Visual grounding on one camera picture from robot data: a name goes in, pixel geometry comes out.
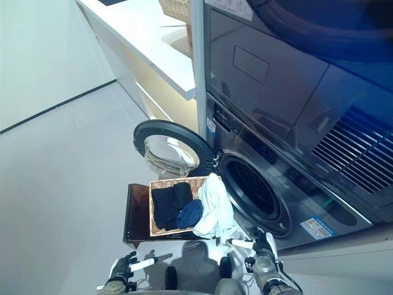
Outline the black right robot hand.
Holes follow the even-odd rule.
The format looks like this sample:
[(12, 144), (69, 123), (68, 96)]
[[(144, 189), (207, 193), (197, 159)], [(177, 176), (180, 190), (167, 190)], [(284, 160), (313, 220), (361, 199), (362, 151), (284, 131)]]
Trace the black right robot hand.
[(229, 244), (246, 249), (253, 249), (258, 256), (269, 254), (274, 261), (278, 260), (278, 249), (272, 233), (258, 228), (254, 232), (254, 240), (229, 239)]

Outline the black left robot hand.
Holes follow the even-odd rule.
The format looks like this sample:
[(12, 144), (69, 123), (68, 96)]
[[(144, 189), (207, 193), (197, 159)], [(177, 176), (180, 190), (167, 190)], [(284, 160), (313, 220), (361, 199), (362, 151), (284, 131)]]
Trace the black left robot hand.
[(139, 261), (136, 257), (136, 251), (132, 251), (113, 263), (107, 282), (120, 281), (125, 285), (135, 272), (152, 266), (157, 262), (158, 258), (156, 257)]

